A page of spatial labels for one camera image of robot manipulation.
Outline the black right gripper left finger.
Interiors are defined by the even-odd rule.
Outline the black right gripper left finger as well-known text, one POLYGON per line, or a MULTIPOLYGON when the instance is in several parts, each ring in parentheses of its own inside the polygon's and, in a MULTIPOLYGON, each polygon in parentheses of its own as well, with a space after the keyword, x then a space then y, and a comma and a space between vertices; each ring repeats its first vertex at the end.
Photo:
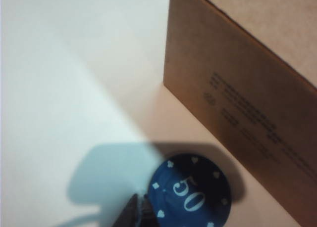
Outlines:
POLYGON ((138 194, 133 194, 126 206, 115 220, 113 227, 135 227, 139 215, 139 198, 138 194))

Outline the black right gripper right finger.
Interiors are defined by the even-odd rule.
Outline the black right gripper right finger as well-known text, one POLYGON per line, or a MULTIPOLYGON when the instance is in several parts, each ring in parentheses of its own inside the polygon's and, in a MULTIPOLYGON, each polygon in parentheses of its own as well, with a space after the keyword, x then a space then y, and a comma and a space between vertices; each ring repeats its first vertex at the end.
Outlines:
POLYGON ((140 227, 159 227, 157 217, 147 196, 142 202, 140 227))

